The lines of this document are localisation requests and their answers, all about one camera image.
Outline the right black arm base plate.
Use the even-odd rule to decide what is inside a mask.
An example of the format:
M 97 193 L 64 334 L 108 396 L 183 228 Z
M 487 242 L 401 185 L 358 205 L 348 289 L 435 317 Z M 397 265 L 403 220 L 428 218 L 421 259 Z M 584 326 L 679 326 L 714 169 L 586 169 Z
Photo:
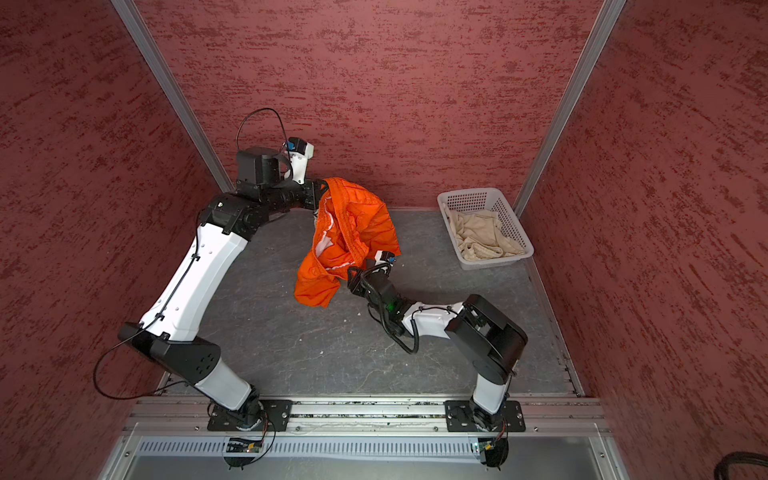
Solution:
M 496 413 L 488 413 L 469 400 L 443 403 L 449 432 L 520 433 L 526 424 L 519 402 L 507 400 Z

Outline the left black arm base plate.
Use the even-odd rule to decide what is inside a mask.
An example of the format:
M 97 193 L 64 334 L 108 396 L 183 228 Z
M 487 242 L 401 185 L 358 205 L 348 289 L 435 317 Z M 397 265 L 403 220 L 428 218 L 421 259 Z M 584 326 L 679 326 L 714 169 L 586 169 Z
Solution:
M 238 410 L 214 402 L 209 405 L 207 430 L 211 432 L 284 432 L 294 403 L 287 399 L 247 401 Z

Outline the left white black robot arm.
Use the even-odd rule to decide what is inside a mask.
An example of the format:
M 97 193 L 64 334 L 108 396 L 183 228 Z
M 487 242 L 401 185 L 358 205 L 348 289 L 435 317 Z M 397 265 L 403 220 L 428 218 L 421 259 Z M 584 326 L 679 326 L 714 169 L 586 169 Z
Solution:
M 236 155 L 236 188 L 202 211 L 195 238 L 157 302 L 119 340 L 209 398 L 217 418 L 251 431 L 266 425 L 255 388 L 199 336 L 210 300 L 257 230 L 294 208 L 316 210 L 327 185 L 307 179 L 313 145 L 288 139 L 283 148 L 252 147 Z

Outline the orange shorts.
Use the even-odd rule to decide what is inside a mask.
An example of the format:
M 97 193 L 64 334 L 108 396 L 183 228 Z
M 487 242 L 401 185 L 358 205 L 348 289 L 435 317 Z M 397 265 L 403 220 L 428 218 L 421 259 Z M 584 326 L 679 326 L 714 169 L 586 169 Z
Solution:
M 294 289 L 295 299 L 309 307 L 327 307 L 349 268 L 363 267 L 379 251 L 401 254 L 394 223 L 378 196 L 341 178 L 329 178 L 327 184 Z

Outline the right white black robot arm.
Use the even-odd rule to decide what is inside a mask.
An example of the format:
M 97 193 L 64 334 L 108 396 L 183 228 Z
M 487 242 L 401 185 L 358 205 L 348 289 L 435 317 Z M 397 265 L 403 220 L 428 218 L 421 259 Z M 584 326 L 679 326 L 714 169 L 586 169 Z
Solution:
M 484 297 L 471 294 L 455 304 L 430 305 L 401 295 L 389 279 L 385 262 L 367 269 L 348 269 L 350 292 L 367 302 L 371 318 L 408 354 L 416 354 L 421 339 L 447 339 L 471 363 L 477 380 L 468 409 L 479 431 L 502 433 L 502 409 L 509 381 L 528 344 L 516 323 Z

